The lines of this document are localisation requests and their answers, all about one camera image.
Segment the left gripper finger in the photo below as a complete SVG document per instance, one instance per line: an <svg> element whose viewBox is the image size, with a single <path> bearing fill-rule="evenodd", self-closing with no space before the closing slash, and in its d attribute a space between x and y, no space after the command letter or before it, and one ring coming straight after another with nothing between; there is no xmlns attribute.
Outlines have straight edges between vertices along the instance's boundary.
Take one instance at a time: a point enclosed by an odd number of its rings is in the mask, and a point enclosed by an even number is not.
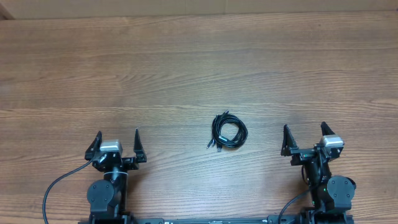
<svg viewBox="0 0 398 224"><path fill-rule="evenodd" d="M102 143L102 132L98 131L94 141L90 144L88 149L85 151L85 160L90 161L95 157L96 153L100 149L101 143Z"/></svg>
<svg viewBox="0 0 398 224"><path fill-rule="evenodd" d="M137 163L147 162L147 156L144 152L144 148L141 143L138 129L136 129L136 132L134 135L134 152L136 153L136 162Z"/></svg>

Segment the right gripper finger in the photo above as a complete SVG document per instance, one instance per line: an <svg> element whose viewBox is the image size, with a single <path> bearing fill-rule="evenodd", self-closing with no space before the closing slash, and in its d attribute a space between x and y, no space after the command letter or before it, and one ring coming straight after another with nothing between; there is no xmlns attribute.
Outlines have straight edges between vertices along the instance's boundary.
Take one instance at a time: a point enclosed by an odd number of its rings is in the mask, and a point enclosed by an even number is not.
<svg viewBox="0 0 398 224"><path fill-rule="evenodd" d="M281 147L281 156L292 156L295 154L298 150L297 143L291 133L291 130L288 126L288 124L284 125L284 131L283 131L283 141L282 141L282 147Z"/></svg>
<svg viewBox="0 0 398 224"><path fill-rule="evenodd" d="M320 127L323 136L335 135L335 133L332 131L332 129L329 127L329 125L327 125L325 121L321 123Z"/></svg>

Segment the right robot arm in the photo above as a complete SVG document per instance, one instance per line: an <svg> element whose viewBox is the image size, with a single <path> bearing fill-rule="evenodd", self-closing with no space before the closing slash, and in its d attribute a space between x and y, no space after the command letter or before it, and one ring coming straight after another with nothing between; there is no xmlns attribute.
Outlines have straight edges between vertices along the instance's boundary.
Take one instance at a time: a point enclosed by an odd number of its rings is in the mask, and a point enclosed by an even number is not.
<svg viewBox="0 0 398 224"><path fill-rule="evenodd" d="M292 166L300 166L301 175L308 189L290 200L280 211L278 223L353 223L353 217L346 212L351 210L356 183L349 177L333 176L329 162L340 157L344 140L322 122L322 138L312 148L298 147L291 130L284 125L281 147L282 156L290 156ZM288 207L298 199L311 195L312 206L301 209L298 215L285 215Z"/></svg>

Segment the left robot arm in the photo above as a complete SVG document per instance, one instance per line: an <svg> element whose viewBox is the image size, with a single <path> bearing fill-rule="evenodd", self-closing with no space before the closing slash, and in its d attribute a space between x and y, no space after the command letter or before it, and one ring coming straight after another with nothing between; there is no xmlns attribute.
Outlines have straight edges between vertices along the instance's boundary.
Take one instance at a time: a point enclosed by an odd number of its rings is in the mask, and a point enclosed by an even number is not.
<svg viewBox="0 0 398 224"><path fill-rule="evenodd" d="M137 223L126 210L128 172L138 170L147 161L139 132L134 135L134 157L123 157L119 140L105 141L98 132L85 152L85 160L103 173L103 178L93 182L87 190L90 203L89 223Z"/></svg>

